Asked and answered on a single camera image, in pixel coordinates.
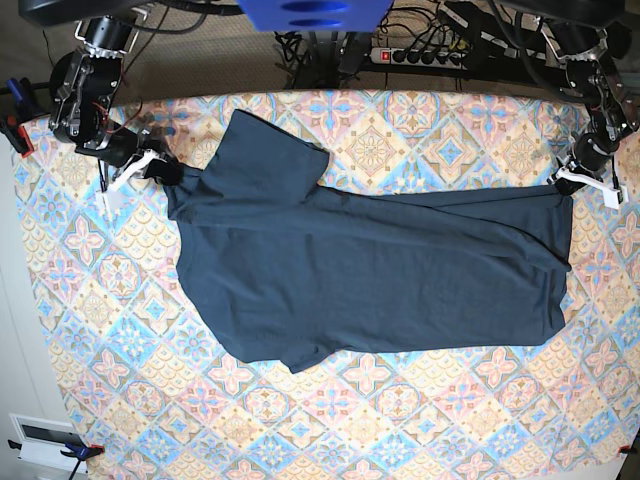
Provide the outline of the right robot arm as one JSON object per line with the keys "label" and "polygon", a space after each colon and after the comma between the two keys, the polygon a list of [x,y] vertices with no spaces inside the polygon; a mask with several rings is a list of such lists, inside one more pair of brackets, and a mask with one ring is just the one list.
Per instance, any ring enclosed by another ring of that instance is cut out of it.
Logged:
{"label": "right robot arm", "polygon": [[49,128],[80,155],[97,159],[101,187],[129,170],[142,179],[176,185],[184,166],[166,144],[136,133],[110,116],[124,80],[124,56],[131,52],[149,10],[141,1],[20,1],[19,15],[42,28],[76,24],[81,43],[59,60],[50,77]]}

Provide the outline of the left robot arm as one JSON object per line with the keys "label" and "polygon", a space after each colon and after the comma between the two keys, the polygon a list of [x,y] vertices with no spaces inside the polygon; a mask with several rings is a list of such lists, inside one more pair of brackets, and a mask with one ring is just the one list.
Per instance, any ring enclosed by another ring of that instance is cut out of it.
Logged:
{"label": "left robot arm", "polygon": [[[589,185],[623,200],[616,173],[612,185],[602,175],[615,169],[620,143],[639,128],[639,114],[632,94],[615,65],[631,46],[631,30],[621,19],[623,1],[507,1],[515,11],[513,24],[497,22],[517,49],[530,77],[564,102],[580,102],[588,111],[590,127],[570,143],[567,155],[549,181],[558,192],[570,196]],[[553,57],[565,70],[566,87],[553,84],[534,66],[533,47],[525,36],[523,16],[536,18],[541,35]]]}

